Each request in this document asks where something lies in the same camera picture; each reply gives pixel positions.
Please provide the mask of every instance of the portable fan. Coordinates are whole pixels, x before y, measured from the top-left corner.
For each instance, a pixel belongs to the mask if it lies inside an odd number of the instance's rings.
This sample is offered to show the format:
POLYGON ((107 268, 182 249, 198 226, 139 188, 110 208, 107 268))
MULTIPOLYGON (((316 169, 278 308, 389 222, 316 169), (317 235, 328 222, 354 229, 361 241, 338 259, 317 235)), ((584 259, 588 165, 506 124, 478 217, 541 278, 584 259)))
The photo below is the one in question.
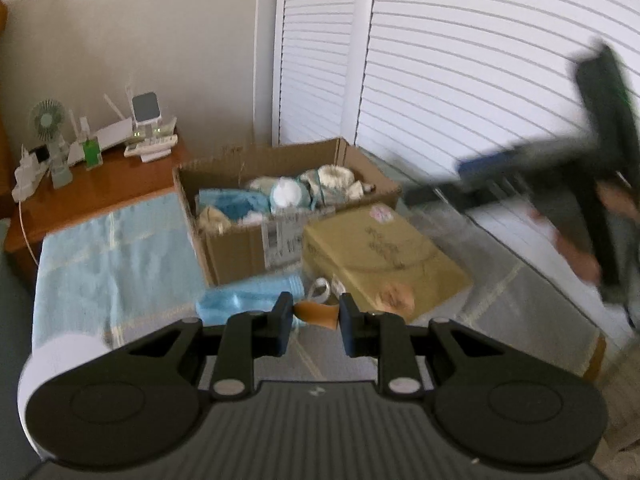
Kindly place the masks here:
POLYGON ((49 148, 49 167, 53 187, 66 186, 73 180, 69 167, 60 150, 61 130, 65 122, 65 107, 58 101, 47 99, 33 107, 29 114, 30 129, 49 148))

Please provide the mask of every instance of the wooden headboard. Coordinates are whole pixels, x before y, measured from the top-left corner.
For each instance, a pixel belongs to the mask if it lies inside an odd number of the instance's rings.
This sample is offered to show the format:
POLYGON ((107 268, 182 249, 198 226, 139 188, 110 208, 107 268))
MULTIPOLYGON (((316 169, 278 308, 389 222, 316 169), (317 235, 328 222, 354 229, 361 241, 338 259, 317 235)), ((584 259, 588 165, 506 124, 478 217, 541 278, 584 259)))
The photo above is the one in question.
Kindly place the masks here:
MULTIPOLYGON (((4 31, 6 17, 6 5, 0 1, 0 33, 4 31)), ((2 125, 2 118, 0 118, 0 218, 10 218, 15 208, 14 200, 11 197, 11 190, 14 188, 14 169, 9 140, 2 125)))

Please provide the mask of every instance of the wooden nightstand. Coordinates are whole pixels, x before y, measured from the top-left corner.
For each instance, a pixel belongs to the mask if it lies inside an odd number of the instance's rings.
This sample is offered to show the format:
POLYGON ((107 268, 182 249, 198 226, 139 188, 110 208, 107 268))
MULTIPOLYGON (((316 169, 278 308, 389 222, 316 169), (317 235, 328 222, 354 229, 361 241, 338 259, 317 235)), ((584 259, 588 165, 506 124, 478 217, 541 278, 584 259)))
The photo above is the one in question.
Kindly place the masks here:
MULTIPOLYGON (((125 158, 121 146, 107 150, 102 158, 104 164, 100 168, 87 171, 84 164, 72 168, 73 182, 61 189, 53 189, 51 177, 47 175, 36 193, 22 204, 24 229, 37 258, 48 233, 171 192, 173 167, 189 157, 180 141, 170 156, 146 164, 138 156, 125 158)), ((37 268, 22 236, 17 208, 4 240, 4 250, 21 277, 35 284, 37 268)))

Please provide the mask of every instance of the cardboard box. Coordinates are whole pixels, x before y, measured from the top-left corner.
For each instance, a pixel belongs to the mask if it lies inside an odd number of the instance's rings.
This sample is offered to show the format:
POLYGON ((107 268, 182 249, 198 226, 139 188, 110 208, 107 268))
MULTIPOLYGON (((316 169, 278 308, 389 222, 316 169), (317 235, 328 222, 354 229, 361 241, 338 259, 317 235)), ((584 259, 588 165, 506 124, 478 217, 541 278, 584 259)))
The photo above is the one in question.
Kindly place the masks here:
POLYGON ((376 186, 362 200, 336 210, 375 202, 396 207, 400 187, 357 148, 344 139, 268 148, 249 146, 230 150, 220 158, 194 160, 174 169, 175 189, 186 218, 191 242, 207 285, 242 280, 278 266, 294 263, 302 255, 302 229, 309 214, 277 217, 261 226, 234 226, 222 235, 203 234, 196 226, 194 199, 206 188, 240 189, 259 176, 296 177, 325 164, 349 168, 356 178, 376 186), (277 244, 272 235, 277 235, 277 244))
POLYGON ((468 289, 471 279, 426 236, 383 204, 310 222, 303 265, 349 292, 362 311, 412 322, 468 289))

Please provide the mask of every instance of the power cord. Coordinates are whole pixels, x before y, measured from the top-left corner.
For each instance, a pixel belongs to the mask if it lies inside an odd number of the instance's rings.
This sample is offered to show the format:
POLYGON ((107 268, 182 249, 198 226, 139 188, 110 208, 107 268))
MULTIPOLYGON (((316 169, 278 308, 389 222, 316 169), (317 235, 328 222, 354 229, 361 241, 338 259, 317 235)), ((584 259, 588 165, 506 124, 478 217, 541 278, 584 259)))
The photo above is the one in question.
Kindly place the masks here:
POLYGON ((22 221, 22 201, 18 202, 18 214, 20 215, 20 227, 22 228, 22 236, 24 237, 24 242, 27 244, 27 249, 29 250, 29 254, 33 258, 33 263, 38 266, 38 261, 36 260, 35 254, 33 254, 33 250, 31 249, 31 245, 27 240, 27 233, 24 230, 24 222, 22 221))

